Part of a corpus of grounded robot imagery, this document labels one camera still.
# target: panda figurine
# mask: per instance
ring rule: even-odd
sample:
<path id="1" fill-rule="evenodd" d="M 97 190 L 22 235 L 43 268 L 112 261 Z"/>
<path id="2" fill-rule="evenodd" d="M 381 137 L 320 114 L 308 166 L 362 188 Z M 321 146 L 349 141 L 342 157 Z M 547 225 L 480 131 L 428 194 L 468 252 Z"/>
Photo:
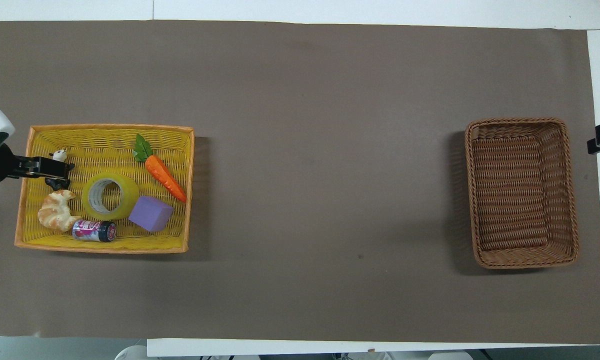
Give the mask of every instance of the panda figurine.
<path id="1" fill-rule="evenodd" d="M 62 148 L 61 150 L 58 150 L 56 152 L 49 152 L 49 157 L 51 157 L 51 159 L 53 160 L 64 163 L 65 160 L 67 160 L 67 150 L 64 150 L 64 148 Z M 67 166 L 67 170 L 71 171 L 74 169 L 74 167 L 76 167 L 76 164 L 69 164 Z M 44 183 L 50 186 L 54 192 L 57 192 L 60 190 L 66 191 L 67 189 L 69 189 L 69 185 L 71 185 L 71 180 L 62 180 L 60 178 L 46 177 L 44 178 Z"/>

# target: wicker basket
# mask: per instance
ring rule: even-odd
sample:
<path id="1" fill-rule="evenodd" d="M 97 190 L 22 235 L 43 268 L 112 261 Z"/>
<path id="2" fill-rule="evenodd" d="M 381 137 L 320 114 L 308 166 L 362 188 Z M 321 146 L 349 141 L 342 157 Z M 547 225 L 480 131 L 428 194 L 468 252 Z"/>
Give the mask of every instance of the wicker basket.
<path id="1" fill-rule="evenodd" d="M 473 253 L 490 269 L 579 255 L 569 136 L 556 118 L 491 118 L 465 132 Z"/>
<path id="2" fill-rule="evenodd" d="M 186 192 L 186 203 L 171 196 L 136 162 L 132 150 L 136 134 L 141 134 L 154 153 L 165 162 L 175 180 Z M 190 127 L 139 124 L 81 124 L 32 126 L 26 155 L 45 156 L 66 149 L 67 162 L 75 168 L 69 178 L 69 190 L 76 198 L 69 201 L 72 215 L 90 219 L 81 202 L 83 186 L 92 176 L 105 171 L 129 176 L 138 184 L 140 195 L 152 196 L 174 207 L 167 226 L 160 232 L 148 232 L 129 219 L 115 220 L 117 237 L 110 243 L 80 241 L 69 232 L 54 233 L 40 225 L 38 210 L 51 192 L 43 178 L 24 178 L 19 201 L 15 246 L 53 251 L 84 253 L 146 254 L 183 253 L 188 250 L 191 189 L 193 184 L 194 130 Z M 106 189 L 104 205 L 113 208 L 120 200 L 117 189 Z"/>

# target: roll of tape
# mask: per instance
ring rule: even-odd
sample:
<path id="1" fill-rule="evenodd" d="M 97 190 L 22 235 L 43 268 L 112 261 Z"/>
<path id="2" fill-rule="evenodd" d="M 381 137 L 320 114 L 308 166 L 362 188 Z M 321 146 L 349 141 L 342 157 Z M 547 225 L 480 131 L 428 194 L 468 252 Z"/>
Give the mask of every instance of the roll of tape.
<path id="1" fill-rule="evenodd" d="M 111 183 L 120 189 L 120 202 L 113 210 L 106 208 L 102 202 L 104 189 Z M 82 191 L 82 203 L 87 214 L 106 221 L 128 217 L 139 197 L 140 189 L 132 178 L 112 172 L 102 172 L 90 178 Z"/>

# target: white table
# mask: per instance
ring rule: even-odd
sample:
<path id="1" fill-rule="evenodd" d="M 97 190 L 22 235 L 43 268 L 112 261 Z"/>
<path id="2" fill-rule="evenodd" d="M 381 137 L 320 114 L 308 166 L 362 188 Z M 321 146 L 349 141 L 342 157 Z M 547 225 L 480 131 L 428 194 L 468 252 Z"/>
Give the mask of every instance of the white table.
<path id="1" fill-rule="evenodd" d="M 0 0 L 0 21 L 238 20 L 588 30 L 600 124 L 600 1 L 572 0 Z M 600 154 L 597 155 L 600 191 Z M 564 344 L 149 339 L 149 356 L 425 351 Z"/>

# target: brown wicker basket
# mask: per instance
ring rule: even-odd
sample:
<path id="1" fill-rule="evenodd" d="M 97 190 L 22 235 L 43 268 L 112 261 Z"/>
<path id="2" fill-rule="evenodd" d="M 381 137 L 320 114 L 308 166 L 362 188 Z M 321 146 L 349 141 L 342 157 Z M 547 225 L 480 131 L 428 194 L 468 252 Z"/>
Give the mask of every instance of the brown wicker basket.
<path id="1" fill-rule="evenodd" d="M 473 253 L 489 269 L 579 255 L 569 135 L 556 118 L 490 118 L 465 131 Z"/>

